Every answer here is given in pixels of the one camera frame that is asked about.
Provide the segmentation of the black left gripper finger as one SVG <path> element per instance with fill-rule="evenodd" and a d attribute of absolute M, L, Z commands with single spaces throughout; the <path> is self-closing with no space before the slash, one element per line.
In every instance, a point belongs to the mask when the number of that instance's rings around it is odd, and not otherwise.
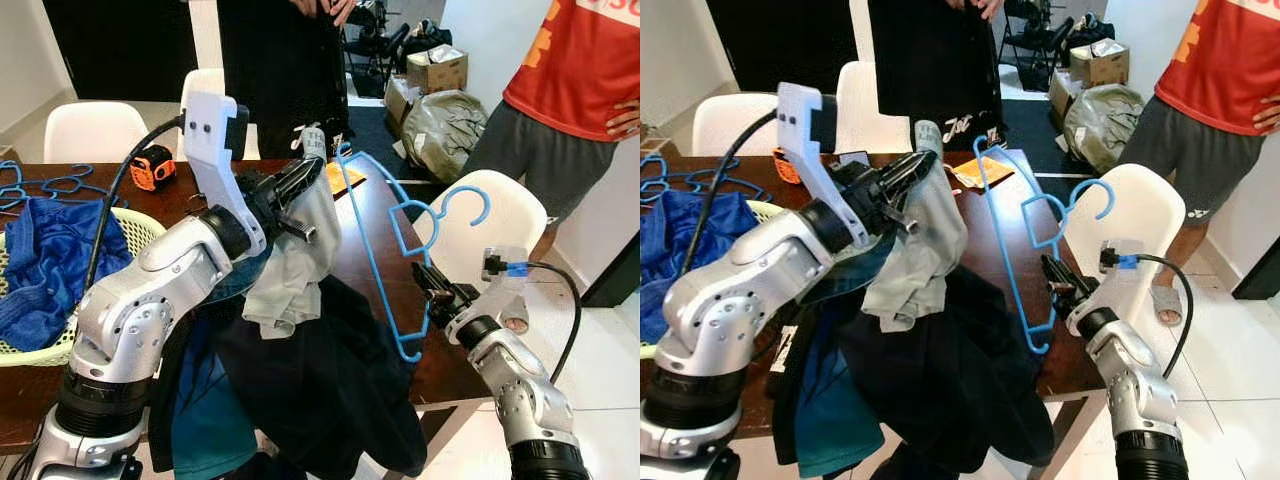
<path fill-rule="evenodd" d="M 932 150 L 904 154 L 879 169 L 878 187 L 886 198 L 900 198 L 924 177 L 941 156 Z"/>
<path fill-rule="evenodd" d="M 276 206 L 289 206 L 323 174 L 325 157 L 301 157 L 271 175 L 271 192 Z"/>

